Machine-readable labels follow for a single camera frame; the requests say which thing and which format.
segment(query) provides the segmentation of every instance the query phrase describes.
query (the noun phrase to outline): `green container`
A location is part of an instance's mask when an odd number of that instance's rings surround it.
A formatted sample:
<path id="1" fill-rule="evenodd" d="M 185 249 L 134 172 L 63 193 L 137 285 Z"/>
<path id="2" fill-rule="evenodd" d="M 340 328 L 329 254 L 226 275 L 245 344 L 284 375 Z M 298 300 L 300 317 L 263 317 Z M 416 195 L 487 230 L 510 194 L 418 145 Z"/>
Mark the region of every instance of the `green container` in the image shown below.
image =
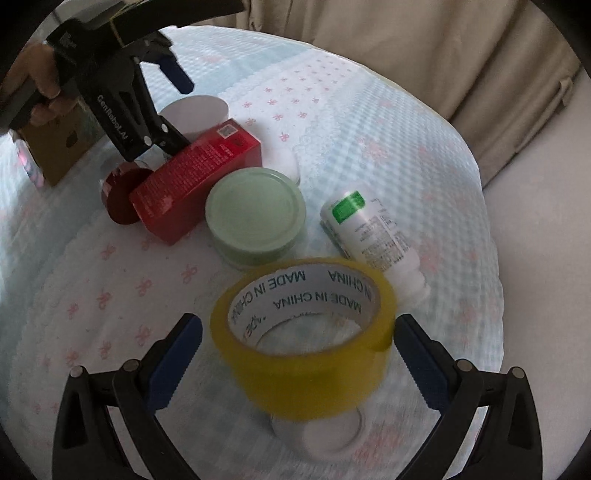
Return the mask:
<path id="1" fill-rule="evenodd" d="M 274 262 L 295 244 L 306 222 L 297 185 L 268 168 L 243 168 L 221 179 L 205 204 L 220 254 L 239 268 Z"/>

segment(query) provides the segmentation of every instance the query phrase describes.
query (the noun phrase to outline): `white cup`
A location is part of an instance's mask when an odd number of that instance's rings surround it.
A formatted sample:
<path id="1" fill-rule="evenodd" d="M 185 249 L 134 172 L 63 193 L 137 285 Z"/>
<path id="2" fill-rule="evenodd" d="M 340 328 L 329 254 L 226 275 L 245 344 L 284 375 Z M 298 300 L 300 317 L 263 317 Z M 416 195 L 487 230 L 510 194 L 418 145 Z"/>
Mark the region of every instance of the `white cup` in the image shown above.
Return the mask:
<path id="1" fill-rule="evenodd" d="M 181 98 L 161 112 L 187 140 L 193 143 L 199 135 L 228 120 L 228 104 L 210 95 Z"/>

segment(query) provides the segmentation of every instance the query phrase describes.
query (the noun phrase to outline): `brown cardboard box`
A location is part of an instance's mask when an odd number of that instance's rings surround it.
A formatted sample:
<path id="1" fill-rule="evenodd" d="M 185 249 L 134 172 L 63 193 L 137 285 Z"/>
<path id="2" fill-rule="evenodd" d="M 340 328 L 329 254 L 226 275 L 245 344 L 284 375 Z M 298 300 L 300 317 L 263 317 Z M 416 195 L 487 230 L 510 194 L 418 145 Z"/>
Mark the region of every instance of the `brown cardboard box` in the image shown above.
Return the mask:
<path id="1" fill-rule="evenodd" d="M 45 181 L 52 187 L 105 134 L 82 101 L 65 116 L 41 127 L 27 125 L 18 133 L 27 143 Z"/>

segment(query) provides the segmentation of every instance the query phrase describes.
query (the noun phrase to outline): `cardboard box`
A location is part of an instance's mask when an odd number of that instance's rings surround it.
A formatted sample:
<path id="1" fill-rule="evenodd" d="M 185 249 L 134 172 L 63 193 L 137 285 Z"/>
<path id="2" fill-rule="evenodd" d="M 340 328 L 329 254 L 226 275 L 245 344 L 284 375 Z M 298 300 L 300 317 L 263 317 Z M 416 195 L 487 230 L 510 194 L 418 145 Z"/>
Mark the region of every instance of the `cardboard box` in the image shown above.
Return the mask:
<path id="1" fill-rule="evenodd" d="M 171 158 L 129 199 L 146 228 L 172 245 L 203 220 L 207 195 L 218 180 L 261 165 L 261 143 L 230 119 Z"/>
<path id="2" fill-rule="evenodd" d="M 52 187 L 105 134 L 95 116 L 81 102 L 65 116 L 41 127 L 27 125 L 18 133 L 35 163 L 25 166 L 27 173 L 41 175 Z"/>

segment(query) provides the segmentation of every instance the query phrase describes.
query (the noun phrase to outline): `finger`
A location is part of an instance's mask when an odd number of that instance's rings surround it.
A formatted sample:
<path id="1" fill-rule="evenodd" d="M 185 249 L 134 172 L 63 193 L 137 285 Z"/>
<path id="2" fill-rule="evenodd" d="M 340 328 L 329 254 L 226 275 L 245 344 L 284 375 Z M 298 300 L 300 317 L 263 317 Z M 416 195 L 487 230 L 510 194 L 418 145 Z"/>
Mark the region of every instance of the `finger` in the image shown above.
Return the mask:
<path id="1" fill-rule="evenodd" d="M 57 117 L 55 112 L 49 110 L 45 105 L 38 104 L 35 105 L 31 111 L 31 125 L 34 127 L 40 127 L 53 120 L 55 117 Z"/>
<path id="2" fill-rule="evenodd" d="M 5 100 L 24 83 L 27 79 L 29 72 L 27 70 L 27 57 L 29 49 L 33 47 L 28 46 L 23 49 L 22 52 L 19 53 L 17 59 L 14 61 L 10 70 L 4 77 L 2 81 L 2 86 L 0 88 L 0 100 Z"/>
<path id="3" fill-rule="evenodd" d="M 41 43 L 32 45 L 28 51 L 27 69 L 44 97 L 54 99 L 60 94 L 53 48 Z"/>
<path id="4" fill-rule="evenodd" d="M 56 115 L 65 115 L 74 108 L 77 100 L 75 98 L 67 97 L 64 94 L 58 95 L 49 104 L 49 110 L 54 112 Z"/>

